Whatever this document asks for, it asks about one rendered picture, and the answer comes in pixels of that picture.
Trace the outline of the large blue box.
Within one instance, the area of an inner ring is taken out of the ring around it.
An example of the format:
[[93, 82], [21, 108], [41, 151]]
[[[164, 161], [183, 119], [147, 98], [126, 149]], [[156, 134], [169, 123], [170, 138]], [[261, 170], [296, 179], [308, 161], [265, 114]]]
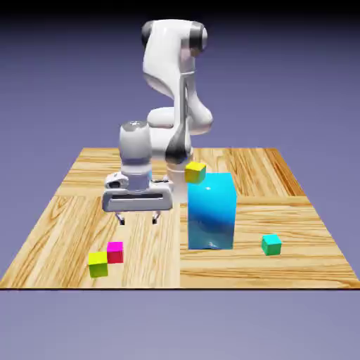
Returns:
[[231, 250], [237, 193], [229, 172], [207, 173], [200, 184], [188, 185], [188, 248]]

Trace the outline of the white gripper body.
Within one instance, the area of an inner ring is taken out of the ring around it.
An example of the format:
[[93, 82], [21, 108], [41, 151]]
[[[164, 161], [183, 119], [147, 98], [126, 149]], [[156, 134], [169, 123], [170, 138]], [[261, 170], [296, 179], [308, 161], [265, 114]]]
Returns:
[[167, 186], [156, 186], [144, 191], [108, 188], [102, 198], [102, 208], [105, 212], [170, 210], [172, 204], [172, 194]]

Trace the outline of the small teal cube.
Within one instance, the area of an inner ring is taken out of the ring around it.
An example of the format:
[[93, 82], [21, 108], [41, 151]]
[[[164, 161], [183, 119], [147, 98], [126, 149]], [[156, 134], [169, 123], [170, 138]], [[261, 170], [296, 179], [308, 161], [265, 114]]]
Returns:
[[266, 256], [279, 255], [282, 242], [277, 234], [266, 234], [262, 236], [262, 250]]

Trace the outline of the small magenta cube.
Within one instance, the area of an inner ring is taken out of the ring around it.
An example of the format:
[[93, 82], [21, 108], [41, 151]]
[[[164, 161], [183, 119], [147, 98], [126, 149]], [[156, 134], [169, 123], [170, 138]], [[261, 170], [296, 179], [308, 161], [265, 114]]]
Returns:
[[107, 260], [109, 264], [123, 263], [123, 242], [109, 242], [107, 245]]

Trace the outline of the small yellow cube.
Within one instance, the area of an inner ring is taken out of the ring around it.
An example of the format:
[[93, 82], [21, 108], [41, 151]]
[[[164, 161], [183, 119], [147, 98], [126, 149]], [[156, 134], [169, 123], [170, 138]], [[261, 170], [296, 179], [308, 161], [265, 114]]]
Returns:
[[185, 167], [185, 181], [189, 184], [199, 184], [206, 176], [206, 164], [202, 162], [189, 162]]

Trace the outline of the small yellow-green cube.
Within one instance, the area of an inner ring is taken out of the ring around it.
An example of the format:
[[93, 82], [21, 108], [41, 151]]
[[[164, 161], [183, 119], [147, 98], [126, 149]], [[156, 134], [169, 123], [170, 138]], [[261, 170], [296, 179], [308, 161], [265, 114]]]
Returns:
[[107, 252], [91, 252], [88, 256], [89, 274], [92, 278], [106, 277], [108, 275]]

